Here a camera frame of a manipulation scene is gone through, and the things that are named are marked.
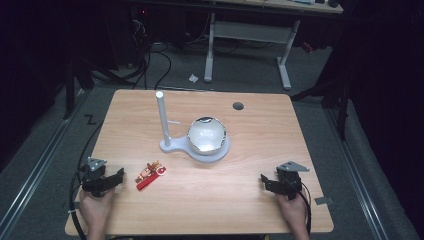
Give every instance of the table leg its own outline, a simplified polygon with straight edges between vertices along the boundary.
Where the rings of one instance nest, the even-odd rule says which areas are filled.
[[[215,36],[215,13],[211,13],[211,23],[209,29],[209,49],[208,55],[206,56],[206,67],[205,67],[205,82],[212,82],[212,70],[213,70],[213,41]]]
[[[293,27],[290,30],[289,38],[287,40],[286,49],[284,50],[283,56],[277,58],[278,69],[280,70],[281,81],[283,82],[283,88],[285,90],[291,89],[290,79],[286,69],[286,61],[289,56],[290,49],[293,45],[294,38],[296,37],[299,24],[300,24],[299,20],[294,22]]]

